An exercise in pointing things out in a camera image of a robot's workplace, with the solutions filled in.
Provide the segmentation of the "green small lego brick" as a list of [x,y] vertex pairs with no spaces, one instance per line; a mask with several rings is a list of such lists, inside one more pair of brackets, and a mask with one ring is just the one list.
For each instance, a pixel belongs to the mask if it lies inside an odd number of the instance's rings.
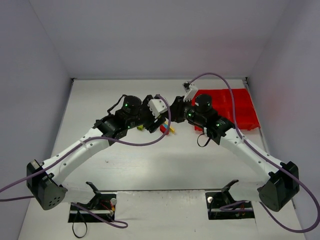
[[143,125],[139,125],[136,127],[139,131],[143,131],[144,130],[144,126]]

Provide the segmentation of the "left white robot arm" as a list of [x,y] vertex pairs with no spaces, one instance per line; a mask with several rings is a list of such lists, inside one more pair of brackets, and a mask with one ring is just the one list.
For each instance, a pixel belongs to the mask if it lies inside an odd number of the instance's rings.
[[68,148],[43,162],[31,161],[26,167],[28,189],[45,211],[64,202],[93,204],[101,193],[91,182],[70,183],[66,178],[95,154],[120,143],[128,130],[143,125],[154,132],[166,120],[161,114],[168,108],[166,100],[159,95],[148,95],[144,100],[124,96],[120,109],[96,120],[93,127]]

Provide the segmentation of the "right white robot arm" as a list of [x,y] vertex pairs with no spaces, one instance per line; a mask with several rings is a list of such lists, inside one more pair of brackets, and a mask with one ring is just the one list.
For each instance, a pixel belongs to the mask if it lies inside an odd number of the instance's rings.
[[261,202],[273,212],[279,212],[299,192],[299,184],[292,179],[299,176],[298,167],[292,161],[284,163],[270,156],[253,144],[233,122],[218,114],[209,95],[198,95],[194,105],[177,96],[170,111],[173,122],[187,121],[202,128],[210,140],[232,152],[256,173],[256,181],[232,180],[223,188],[234,201]]

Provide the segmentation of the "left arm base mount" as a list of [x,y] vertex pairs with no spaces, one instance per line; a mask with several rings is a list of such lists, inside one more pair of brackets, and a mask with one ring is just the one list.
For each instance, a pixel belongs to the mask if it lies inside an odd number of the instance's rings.
[[[86,184],[90,187],[94,196],[88,203],[77,202],[76,204],[91,211],[93,214],[107,222],[113,222],[115,220],[116,213],[117,193],[98,190],[98,188],[89,181],[87,181]],[[71,205],[69,209],[68,222],[87,224],[98,223],[100,220],[81,208]]]

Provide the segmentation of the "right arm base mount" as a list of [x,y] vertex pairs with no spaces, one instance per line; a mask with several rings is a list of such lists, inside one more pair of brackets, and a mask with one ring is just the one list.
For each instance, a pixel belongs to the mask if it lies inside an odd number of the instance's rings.
[[238,180],[229,182],[220,190],[206,191],[206,208],[209,220],[244,220],[254,219],[255,213],[250,201],[236,201],[229,193]]

